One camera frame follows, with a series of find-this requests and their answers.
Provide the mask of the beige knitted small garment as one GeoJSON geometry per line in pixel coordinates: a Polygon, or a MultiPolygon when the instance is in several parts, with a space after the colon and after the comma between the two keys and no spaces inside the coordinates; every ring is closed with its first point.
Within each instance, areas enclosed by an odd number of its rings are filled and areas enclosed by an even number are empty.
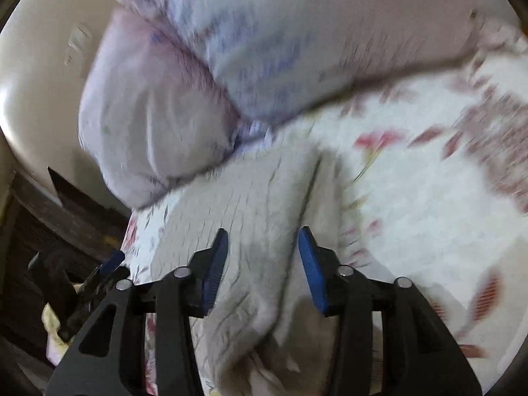
{"type": "Polygon", "coordinates": [[[219,229],[229,252],[216,304],[191,319],[201,378],[222,395],[320,395],[336,320],[312,303],[296,247],[308,226],[319,245],[366,276],[390,272],[363,245],[354,216],[342,214],[341,164],[309,144],[239,157],[193,181],[170,213],[150,272],[187,264],[219,229]]]}

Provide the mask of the lavender patterned lower pillow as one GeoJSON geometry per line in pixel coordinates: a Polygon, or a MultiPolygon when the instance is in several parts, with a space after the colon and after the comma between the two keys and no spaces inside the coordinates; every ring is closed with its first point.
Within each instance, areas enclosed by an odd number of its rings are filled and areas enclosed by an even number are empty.
{"type": "Polygon", "coordinates": [[[268,129],[240,116],[186,48],[113,10],[82,93],[79,141],[127,208],[150,206],[268,129]]]}

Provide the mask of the white floral bed sheet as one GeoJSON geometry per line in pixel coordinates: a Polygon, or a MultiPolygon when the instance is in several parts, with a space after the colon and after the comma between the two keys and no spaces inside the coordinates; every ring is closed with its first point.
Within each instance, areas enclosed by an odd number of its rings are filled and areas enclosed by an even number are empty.
{"type": "MultiPolygon", "coordinates": [[[[294,120],[241,157],[309,144],[340,161],[342,214],[391,278],[417,283],[489,390],[527,337],[527,39],[480,21],[476,56],[294,120]]],[[[132,215],[132,281],[187,188],[132,215]]]]}

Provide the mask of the pink top pillow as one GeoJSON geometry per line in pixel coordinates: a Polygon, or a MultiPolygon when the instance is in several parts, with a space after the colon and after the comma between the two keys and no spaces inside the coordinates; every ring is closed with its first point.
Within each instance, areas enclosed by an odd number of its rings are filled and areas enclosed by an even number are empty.
{"type": "Polygon", "coordinates": [[[476,46],[477,0],[116,0],[208,67],[245,116],[279,123],[353,83],[476,46]]]}

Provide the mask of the white wall switch plate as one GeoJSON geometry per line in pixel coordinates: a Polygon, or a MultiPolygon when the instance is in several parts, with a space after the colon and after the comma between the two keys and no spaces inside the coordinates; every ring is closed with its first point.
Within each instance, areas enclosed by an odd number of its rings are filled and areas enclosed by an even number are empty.
{"type": "Polygon", "coordinates": [[[70,32],[64,56],[65,65],[82,64],[91,50],[93,35],[88,25],[76,23],[70,32]]]}

